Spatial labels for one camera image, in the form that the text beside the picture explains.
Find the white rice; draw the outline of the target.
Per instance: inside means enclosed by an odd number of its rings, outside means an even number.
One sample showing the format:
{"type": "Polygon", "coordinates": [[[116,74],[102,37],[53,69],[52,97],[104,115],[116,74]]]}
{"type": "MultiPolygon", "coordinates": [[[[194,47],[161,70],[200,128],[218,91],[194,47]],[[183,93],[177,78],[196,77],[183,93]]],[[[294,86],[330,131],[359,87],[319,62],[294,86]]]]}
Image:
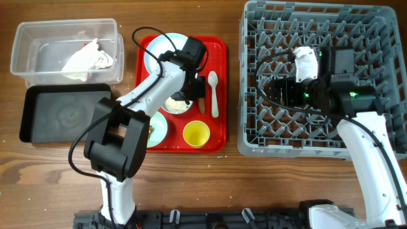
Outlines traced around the white rice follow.
{"type": "Polygon", "coordinates": [[[192,106],[193,102],[189,101],[187,104],[185,101],[176,101],[173,98],[169,97],[163,104],[162,109],[166,112],[179,115],[187,112],[187,110],[192,106]]]}

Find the light blue rice bowl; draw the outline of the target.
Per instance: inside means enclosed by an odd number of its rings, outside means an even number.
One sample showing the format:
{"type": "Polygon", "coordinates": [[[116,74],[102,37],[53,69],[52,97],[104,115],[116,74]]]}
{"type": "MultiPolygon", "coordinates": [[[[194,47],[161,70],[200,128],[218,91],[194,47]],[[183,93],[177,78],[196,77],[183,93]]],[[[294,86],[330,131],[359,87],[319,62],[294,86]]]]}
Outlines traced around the light blue rice bowl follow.
{"type": "Polygon", "coordinates": [[[193,101],[185,99],[179,92],[171,95],[162,105],[162,109],[173,115],[180,115],[187,112],[193,105],[193,101]]]}

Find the yellow plastic cup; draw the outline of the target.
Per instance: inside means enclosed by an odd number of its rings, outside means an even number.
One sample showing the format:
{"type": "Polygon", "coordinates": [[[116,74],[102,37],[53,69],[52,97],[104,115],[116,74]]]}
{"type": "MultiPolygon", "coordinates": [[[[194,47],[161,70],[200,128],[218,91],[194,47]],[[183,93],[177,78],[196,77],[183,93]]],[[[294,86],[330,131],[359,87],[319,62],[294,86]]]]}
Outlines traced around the yellow plastic cup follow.
{"type": "Polygon", "coordinates": [[[210,128],[202,121],[191,121],[183,129],[183,138],[192,148],[201,148],[210,138],[210,128]]]}

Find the light green bowl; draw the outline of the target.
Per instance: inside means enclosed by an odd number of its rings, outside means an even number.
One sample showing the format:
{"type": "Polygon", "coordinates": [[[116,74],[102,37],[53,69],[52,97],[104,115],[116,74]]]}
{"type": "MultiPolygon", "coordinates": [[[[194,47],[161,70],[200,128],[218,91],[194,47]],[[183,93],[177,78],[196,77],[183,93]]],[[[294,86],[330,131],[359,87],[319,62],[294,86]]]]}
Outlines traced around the light green bowl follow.
{"type": "Polygon", "coordinates": [[[154,127],[155,130],[148,139],[148,148],[159,145],[165,139],[168,132],[167,120],[159,111],[150,119],[150,125],[154,127]]]}

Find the brown food scrap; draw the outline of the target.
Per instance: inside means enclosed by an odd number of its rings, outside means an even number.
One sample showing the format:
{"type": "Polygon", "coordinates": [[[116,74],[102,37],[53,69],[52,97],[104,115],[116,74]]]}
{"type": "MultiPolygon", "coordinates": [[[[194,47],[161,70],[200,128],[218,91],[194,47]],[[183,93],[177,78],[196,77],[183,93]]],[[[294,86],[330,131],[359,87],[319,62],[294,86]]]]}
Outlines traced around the brown food scrap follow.
{"type": "Polygon", "coordinates": [[[149,132],[148,132],[148,139],[151,137],[151,134],[154,132],[154,127],[152,127],[151,125],[149,126],[149,132]]]}

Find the white napkin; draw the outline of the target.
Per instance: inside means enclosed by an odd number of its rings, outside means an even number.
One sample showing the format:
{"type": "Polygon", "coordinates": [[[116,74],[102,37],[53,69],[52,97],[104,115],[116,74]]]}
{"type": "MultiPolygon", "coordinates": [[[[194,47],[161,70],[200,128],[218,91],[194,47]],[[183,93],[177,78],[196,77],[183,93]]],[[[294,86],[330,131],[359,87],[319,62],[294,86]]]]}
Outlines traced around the white napkin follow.
{"type": "Polygon", "coordinates": [[[102,68],[100,62],[103,59],[99,51],[98,39],[95,38],[71,56],[62,68],[63,76],[71,80],[87,81],[89,71],[102,68]]]}
{"type": "Polygon", "coordinates": [[[97,52],[97,60],[94,64],[96,69],[107,69],[113,65],[113,58],[105,51],[101,50],[97,52]]]}

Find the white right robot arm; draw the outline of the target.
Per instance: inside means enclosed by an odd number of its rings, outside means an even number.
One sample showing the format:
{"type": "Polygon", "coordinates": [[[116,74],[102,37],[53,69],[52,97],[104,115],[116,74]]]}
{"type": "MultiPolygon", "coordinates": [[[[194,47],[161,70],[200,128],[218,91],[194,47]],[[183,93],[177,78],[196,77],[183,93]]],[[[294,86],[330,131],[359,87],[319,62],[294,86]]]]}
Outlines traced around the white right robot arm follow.
{"type": "Polygon", "coordinates": [[[328,200],[302,202],[306,228],[406,228],[406,181],[386,129],[383,106],[372,86],[359,86],[354,51],[327,46],[318,54],[309,46],[286,51],[295,64],[293,78],[272,80],[258,92],[283,109],[326,116],[345,143],[362,190],[366,220],[328,200]]]}

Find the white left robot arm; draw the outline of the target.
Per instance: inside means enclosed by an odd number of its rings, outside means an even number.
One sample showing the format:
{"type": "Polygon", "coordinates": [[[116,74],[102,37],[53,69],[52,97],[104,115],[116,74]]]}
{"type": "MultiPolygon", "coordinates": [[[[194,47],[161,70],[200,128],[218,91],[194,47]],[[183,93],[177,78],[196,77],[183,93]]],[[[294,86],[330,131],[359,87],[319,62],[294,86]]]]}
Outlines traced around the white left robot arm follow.
{"type": "Polygon", "coordinates": [[[129,94],[97,103],[84,130],[84,156],[95,171],[92,177],[102,184],[103,205],[96,226],[137,226],[132,178],[146,156],[150,120],[170,97],[184,103],[205,97],[205,81],[198,72],[207,58],[204,43],[189,37],[180,50],[161,54],[158,68],[129,94]]]}

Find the grey dishwasher rack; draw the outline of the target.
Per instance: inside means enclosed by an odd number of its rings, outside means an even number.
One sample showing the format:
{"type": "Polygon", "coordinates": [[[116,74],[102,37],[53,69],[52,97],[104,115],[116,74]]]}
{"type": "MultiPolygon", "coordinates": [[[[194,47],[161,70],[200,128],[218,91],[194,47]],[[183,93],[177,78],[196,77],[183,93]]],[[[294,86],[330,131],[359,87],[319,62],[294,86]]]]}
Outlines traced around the grey dishwasher rack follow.
{"type": "Polygon", "coordinates": [[[406,158],[406,66],[396,12],[388,6],[249,1],[239,25],[238,150],[246,156],[349,159],[331,120],[275,108],[258,93],[293,77],[286,51],[347,46],[361,86],[374,87],[397,159],[406,158]]]}

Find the black waste tray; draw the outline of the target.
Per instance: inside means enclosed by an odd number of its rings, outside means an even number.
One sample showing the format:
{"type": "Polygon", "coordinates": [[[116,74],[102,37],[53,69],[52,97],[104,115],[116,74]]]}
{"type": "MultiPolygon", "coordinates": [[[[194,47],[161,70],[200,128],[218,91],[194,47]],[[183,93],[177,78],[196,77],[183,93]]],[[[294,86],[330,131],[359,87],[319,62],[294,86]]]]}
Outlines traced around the black waste tray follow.
{"type": "Polygon", "coordinates": [[[20,125],[22,142],[71,142],[92,120],[96,103],[111,98],[104,83],[40,85],[27,89],[20,125]]]}

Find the brown carrot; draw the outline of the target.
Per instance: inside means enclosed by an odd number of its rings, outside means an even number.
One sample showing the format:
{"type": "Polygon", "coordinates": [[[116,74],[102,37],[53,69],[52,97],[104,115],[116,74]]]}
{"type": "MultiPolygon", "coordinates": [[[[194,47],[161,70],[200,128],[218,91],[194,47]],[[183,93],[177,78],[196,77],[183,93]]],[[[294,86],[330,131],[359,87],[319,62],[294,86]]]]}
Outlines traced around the brown carrot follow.
{"type": "Polygon", "coordinates": [[[198,101],[198,107],[199,107],[200,112],[202,114],[204,114],[205,113],[205,99],[198,98],[197,101],[198,101]]]}

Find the white plastic spoon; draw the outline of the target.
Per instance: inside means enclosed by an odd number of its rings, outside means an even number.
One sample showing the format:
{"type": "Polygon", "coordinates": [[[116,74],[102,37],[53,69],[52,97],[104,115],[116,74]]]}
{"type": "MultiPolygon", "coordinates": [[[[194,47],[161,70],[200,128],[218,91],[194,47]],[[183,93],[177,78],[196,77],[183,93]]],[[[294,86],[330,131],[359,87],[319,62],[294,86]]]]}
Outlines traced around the white plastic spoon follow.
{"type": "Polygon", "coordinates": [[[211,87],[211,114],[213,118],[217,118],[219,116],[219,108],[217,104],[217,93],[216,93],[216,86],[218,84],[218,77],[215,71],[211,71],[208,75],[208,84],[211,87]]]}

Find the red plastic tray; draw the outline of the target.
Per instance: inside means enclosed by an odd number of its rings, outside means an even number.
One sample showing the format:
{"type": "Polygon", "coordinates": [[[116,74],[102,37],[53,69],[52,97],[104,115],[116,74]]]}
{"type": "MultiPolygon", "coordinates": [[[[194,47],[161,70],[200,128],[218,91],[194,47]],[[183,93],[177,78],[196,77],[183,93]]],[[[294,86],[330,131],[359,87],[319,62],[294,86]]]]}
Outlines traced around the red plastic tray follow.
{"type": "Polygon", "coordinates": [[[199,75],[208,77],[211,71],[217,74],[216,86],[219,116],[211,115],[211,87],[206,86],[205,113],[202,114],[196,103],[184,114],[170,114],[160,108],[159,112],[168,123],[165,139],[157,146],[148,148],[149,153],[215,153],[224,148],[227,138],[227,106],[228,106],[228,73],[227,47],[215,36],[197,36],[209,51],[209,59],[204,70],[199,75]],[[193,120],[200,120],[210,129],[209,140],[202,148],[192,148],[183,138],[185,125],[193,120]]]}

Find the large light blue plate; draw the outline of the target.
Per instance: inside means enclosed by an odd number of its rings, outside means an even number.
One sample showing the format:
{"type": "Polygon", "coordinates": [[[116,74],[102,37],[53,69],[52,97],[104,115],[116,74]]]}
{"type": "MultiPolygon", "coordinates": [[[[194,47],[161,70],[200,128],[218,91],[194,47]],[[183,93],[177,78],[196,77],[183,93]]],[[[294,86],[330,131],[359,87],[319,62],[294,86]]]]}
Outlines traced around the large light blue plate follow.
{"type": "MultiPolygon", "coordinates": [[[[166,51],[175,51],[176,49],[181,50],[185,45],[188,37],[179,33],[166,33],[170,41],[164,36],[160,35],[154,38],[146,47],[147,51],[152,53],[155,57],[159,57],[166,51]]],[[[151,74],[157,67],[157,61],[148,53],[144,54],[144,66],[149,74],[151,74]]]]}

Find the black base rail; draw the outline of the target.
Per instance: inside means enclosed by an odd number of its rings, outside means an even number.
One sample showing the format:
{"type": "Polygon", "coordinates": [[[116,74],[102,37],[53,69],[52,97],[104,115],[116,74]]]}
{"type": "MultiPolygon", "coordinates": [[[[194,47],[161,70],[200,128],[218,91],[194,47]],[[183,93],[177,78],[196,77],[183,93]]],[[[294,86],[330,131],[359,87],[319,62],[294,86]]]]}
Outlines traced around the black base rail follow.
{"type": "Polygon", "coordinates": [[[142,228],[142,229],[211,229],[211,228],[310,228],[305,213],[298,209],[283,208],[269,211],[215,211],[170,212],[136,211],[128,223],[114,221],[113,225],[99,212],[77,214],[73,228],[142,228]]]}

